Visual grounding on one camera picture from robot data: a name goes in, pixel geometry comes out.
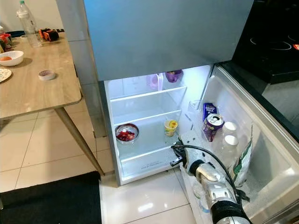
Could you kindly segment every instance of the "robotic arm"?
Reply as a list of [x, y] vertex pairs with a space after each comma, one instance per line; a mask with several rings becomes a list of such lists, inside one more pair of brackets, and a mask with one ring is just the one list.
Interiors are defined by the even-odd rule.
[[205, 162], [204, 153], [201, 158], [190, 161], [188, 151], [185, 150], [185, 147], [191, 146], [172, 146], [178, 158], [171, 162], [171, 165], [175, 166], [183, 162], [187, 173], [195, 176], [202, 184], [206, 193], [206, 200], [211, 211], [213, 223], [250, 224], [251, 222], [243, 211], [242, 206], [237, 202], [238, 198], [236, 198], [236, 193], [232, 190], [234, 186], [231, 186], [231, 183], [226, 180], [225, 175], [216, 170], [210, 162]]

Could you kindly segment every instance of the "blue packaging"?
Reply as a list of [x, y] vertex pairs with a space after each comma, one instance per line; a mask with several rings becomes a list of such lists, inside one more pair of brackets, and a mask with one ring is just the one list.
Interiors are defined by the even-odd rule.
[[204, 121], [207, 118], [207, 116], [211, 113], [217, 113], [217, 107], [214, 106], [212, 103], [204, 103], [202, 121]]

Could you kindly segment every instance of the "wooden table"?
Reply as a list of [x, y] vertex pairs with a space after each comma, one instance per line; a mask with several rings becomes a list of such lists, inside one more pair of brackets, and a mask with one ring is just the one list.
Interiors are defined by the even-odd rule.
[[[59, 33], [59, 36], [58, 41], [43, 42], [40, 48], [32, 48], [27, 40], [21, 38], [13, 40], [16, 45], [13, 49], [23, 51], [24, 60], [19, 65], [5, 67], [13, 74], [0, 83], [0, 120], [54, 109], [96, 170], [104, 175], [88, 144], [64, 109], [64, 106], [78, 103], [81, 93], [65, 34]], [[47, 69], [53, 70], [56, 78], [41, 81], [38, 74]]]

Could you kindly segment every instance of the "plastic water bottle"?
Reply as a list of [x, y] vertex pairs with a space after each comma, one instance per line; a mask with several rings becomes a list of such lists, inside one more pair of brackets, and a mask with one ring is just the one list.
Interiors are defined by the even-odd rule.
[[42, 43], [36, 29], [35, 20], [28, 7], [25, 5], [25, 1], [20, 1], [20, 8], [17, 11], [17, 16], [22, 23], [29, 44], [33, 48], [41, 47]]

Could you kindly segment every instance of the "refrigerator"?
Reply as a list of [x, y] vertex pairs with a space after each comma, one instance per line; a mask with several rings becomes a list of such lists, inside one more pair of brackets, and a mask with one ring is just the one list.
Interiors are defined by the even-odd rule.
[[[181, 139], [213, 152], [202, 132], [203, 103], [212, 102], [238, 126], [238, 153], [250, 139], [253, 154], [242, 190], [253, 223], [274, 223], [299, 201], [299, 144], [219, 62], [232, 58], [251, 0], [85, 0], [102, 107], [116, 179], [123, 185], [171, 169], [171, 145]], [[182, 70], [176, 82], [168, 71]], [[172, 137], [164, 122], [176, 120]], [[139, 136], [121, 144], [118, 126], [134, 124]], [[196, 222], [211, 217], [195, 197], [195, 178], [181, 167]]]

